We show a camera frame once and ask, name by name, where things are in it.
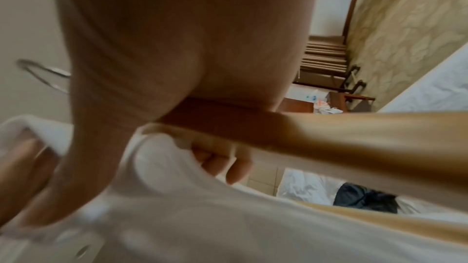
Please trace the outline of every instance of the tiled floor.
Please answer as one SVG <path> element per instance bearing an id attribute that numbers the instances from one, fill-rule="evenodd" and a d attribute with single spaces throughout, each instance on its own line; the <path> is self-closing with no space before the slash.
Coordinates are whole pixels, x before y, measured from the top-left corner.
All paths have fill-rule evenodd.
<path id="1" fill-rule="evenodd" d="M 275 196 L 283 173 L 284 169 L 256 164 L 247 179 L 247 187 Z"/>

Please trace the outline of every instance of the bare skin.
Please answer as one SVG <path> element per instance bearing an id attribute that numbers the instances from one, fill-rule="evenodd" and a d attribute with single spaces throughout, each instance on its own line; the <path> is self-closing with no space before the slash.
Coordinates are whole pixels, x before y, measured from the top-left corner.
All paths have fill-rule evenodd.
<path id="1" fill-rule="evenodd" d="M 134 130 L 187 97 L 274 110 L 300 64 L 314 0 L 57 0 L 75 132 L 22 223 L 56 222 L 112 180 Z M 194 151 L 216 175 L 227 159 Z M 235 183 L 251 164 L 237 161 Z"/>

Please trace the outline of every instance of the metal ring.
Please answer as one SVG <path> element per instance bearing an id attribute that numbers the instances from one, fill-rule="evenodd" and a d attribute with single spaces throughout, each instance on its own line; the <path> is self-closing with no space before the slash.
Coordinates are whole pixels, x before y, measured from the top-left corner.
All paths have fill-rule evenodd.
<path id="1" fill-rule="evenodd" d="M 16 65 L 18 66 L 18 68 L 20 70 L 29 73 L 32 77 L 36 78 L 37 80 L 39 80 L 43 84 L 45 84 L 45 85 L 53 88 L 56 91 L 59 91 L 59 92 L 63 93 L 63 94 L 68 94 L 67 90 L 61 88 L 60 86 L 58 86 L 58 85 L 56 85 L 54 83 L 51 83 L 51 82 L 47 81 L 47 79 L 45 79 L 45 78 L 42 78 L 33 69 L 34 68 L 40 69 L 42 71 L 57 75 L 57 76 L 59 76 L 61 78 L 65 78 L 65 79 L 70 79 L 71 74 L 69 72 L 66 72 L 65 70 L 62 70 L 60 68 L 46 67 L 46 66 L 43 66 L 43 65 L 41 65 L 41 64 L 39 64 L 37 62 L 31 61 L 31 60 L 26 60 L 26 59 L 19 59 L 18 61 L 16 61 Z"/>

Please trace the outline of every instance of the white bedsheet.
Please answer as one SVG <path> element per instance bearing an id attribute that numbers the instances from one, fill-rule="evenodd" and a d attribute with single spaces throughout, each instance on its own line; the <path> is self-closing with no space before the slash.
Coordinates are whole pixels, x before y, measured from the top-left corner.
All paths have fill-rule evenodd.
<path id="1" fill-rule="evenodd" d="M 441 112 L 468 110 L 468 44 L 452 54 L 408 89 L 381 113 Z M 286 169 L 276 196 L 321 205 L 333 205 L 344 180 Z M 413 214 L 437 220 L 468 222 L 464 214 L 407 197 L 397 197 L 400 214 Z"/>

